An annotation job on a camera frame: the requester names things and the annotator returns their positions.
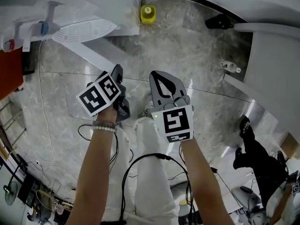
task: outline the person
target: person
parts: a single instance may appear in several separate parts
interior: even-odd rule
[[[30,215],[29,213],[27,213],[27,219],[31,222],[36,222],[36,223],[40,223],[41,222],[41,218],[38,217],[37,215],[37,207],[36,205],[33,205],[32,207],[33,211],[32,211],[32,215]]]
[[[97,115],[96,123],[113,128],[117,113],[110,106]],[[113,132],[95,129],[86,152],[68,225],[125,224],[121,213],[122,180],[129,162],[129,139],[116,129],[119,153],[110,168]],[[160,153],[163,143],[153,119],[142,117],[134,124],[138,154]],[[206,225],[233,225],[224,206],[218,181],[195,138],[181,142],[195,203]],[[124,221],[129,225],[178,224],[178,212],[161,159],[145,157],[138,162],[135,202],[124,187]]]
[[[262,205],[266,208],[270,197],[288,177],[285,162],[269,156],[266,149],[255,140],[250,120],[246,116],[240,123],[240,136],[244,140],[245,153],[242,153],[242,148],[236,150],[233,167],[235,170],[241,167],[253,169]]]

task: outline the yellow cup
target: yellow cup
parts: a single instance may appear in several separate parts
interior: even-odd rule
[[[144,24],[153,24],[156,19],[156,9],[152,5],[141,7],[141,21]]]

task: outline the white device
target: white device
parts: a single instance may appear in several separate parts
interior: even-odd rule
[[[193,138],[194,122],[192,105],[153,112],[152,117],[160,133],[170,143]]]
[[[106,19],[95,19],[78,22],[65,27],[53,34],[52,39],[58,43],[87,42],[104,37],[119,27]]]

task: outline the leg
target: leg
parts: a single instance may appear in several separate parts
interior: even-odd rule
[[[160,153],[160,144],[163,143],[152,119],[138,119],[134,129],[139,155]],[[156,157],[145,157],[139,161],[135,212],[154,224],[178,224],[178,213],[162,160]]]
[[[233,162],[233,168],[236,170],[241,167],[251,167],[251,159],[248,154],[242,153],[242,148],[238,148],[235,151],[235,160]]]
[[[242,154],[241,148],[237,149],[233,167],[239,168],[243,167],[240,165],[247,164],[253,169],[262,205],[266,208],[269,198],[286,179],[285,168],[274,157],[269,156],[266,149],[255,140],[247,117],[240,123],[240,136],[244,140],[246,153]]]
[[[119,153],[115,160],[110,166],[109,174],[109,185],[105,212],[102,221],[118,221],[121,213],[121,202],[122,202],[122,180],[124,173],[128,169],[129,162],[129,140],[123,129],[118,128],[116,135],[119,142]],[[113,154],[116,151],[116,140],[112,141]],[[125,184],[124,196],[126,199],[126,213],[134,213],[134,205],[132,203],[128,183]]]

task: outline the sneaker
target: sneaker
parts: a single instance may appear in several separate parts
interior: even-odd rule
[[[237,170],[238,168],[240,168],[240,159],[239,159],[239,155],[242,154],[242,148],[237,148],[235,151],[235,160],[233,162],[233,168],[235,170]]]
[[[240,122],[240,137],[245,138],[249,137],[251,139],[255,139],[253,130],[250,125],[250,120],[248,117],[244,116],[243,120]]]
[[[152,94],[149,93],[145,98],[145,108],[142,112],[142,117],[152,118],[151,110],[154,108]]]

